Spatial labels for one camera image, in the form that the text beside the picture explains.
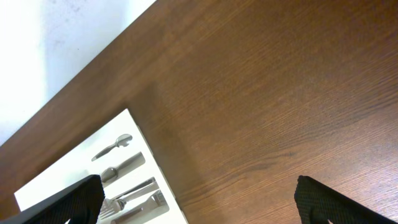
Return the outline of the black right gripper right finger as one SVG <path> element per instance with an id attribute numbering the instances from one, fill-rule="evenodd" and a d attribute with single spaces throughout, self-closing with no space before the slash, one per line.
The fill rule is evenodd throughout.
<path id="1" fill-rule="evenodd" d="M 294 200 L 304 224 L 397 224 L 309 176 L 298 177 Z"/>

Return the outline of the silver fork diagonal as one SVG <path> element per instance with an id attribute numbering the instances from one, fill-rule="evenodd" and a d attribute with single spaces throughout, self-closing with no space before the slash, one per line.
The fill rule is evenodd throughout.
<path id="1" fill-rule="evenodd" d="M 111 203 L 111 201 L 116 200 L 118 198 L 121 198 L 122 196 L 125 196 L 125 195 L 127 195 L 129 193 L 132 193 L 132 192 L 135 192 L 137 190 L 143 189 L 144 187 L 147 187 L 148 185 L 150 185 L 150 184 L 152 184 L 154 182 L 155 182 L 155 178 L 151 177 L 150 179 L 147 179 L 146 181 L 140 183 L 139 185 L 137 185 L 137 186 L 135 186 L 135 187 L 133 187 L 133 188 L 131 188 L 131 189 L 129 189 L 129 190 L 127 190 L 127 191 L 115 196 L 115 197 L 113 197 L 113 198 L 106 198 L 103 201 L 103 206 L 109 205 Z"/>

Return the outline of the small silver spoon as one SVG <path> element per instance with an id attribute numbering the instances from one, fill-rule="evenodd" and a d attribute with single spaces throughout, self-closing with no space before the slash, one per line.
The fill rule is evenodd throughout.
<path id="1" fill-rule="evenodd" d="M 128 159 L 124 162 L 120 163 L 116 167 L 109 167 L 105 169 L 101 173 L 101 181 L 105 184 L 110 184 L 114 182 L 116 179 L 128 174 L 129 172 L 137 169 L 141 165 L 145 163 L 145 159 L 143 154 L 140 152 Z"/>
<path id="2" fill-rule="evenodd" d="M 132 136 L 130 134 L 122 134 L 116 138 L 115 142 L 112 145 L 107 146 L 102 151 L 97 153 L 95 156 L 92 157 L 91 161 L 95 161 L 100 157 L 106 155 L 110 151 L 112 151 L 115 147 L 126 147 L 132 140 Z"/>

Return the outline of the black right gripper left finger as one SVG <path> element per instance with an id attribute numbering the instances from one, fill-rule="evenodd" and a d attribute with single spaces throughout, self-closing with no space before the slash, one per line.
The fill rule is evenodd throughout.
<path id="1" fill-rule="evenodd" d="M 101 178 L 93 174 L 1 224 L 96 224 L 104 199 Z"/>

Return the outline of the silver fork tines down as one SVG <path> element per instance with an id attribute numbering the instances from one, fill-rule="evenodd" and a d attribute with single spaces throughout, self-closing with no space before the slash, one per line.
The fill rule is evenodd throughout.
<path id="1" fill-rule="evenodd" d="M 144 224 L 169 211 L 161 190 L 155 191 L 145 202 L 112 219 L 110 224 Z"/>

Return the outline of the silver fork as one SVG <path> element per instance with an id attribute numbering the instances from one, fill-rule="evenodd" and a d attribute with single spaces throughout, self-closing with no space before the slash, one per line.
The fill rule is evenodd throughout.
<path id="1" fill-rule="evenodd" d="M 154 183 L 148 185 L 147 187 L 144 187 L 143 189 L 137 190 L 135 192 L 122 196 L 121 198 L 111 201 L 109 205 L 102 205 L 98 218 L 100 220 L 103 220 L 105 218 L 111 217 L 124 210 L 126 204 L 129 201 L 137 199 L 145 194 L 157 190 L 158 188 L 159 186 L 155 181 Z"/>

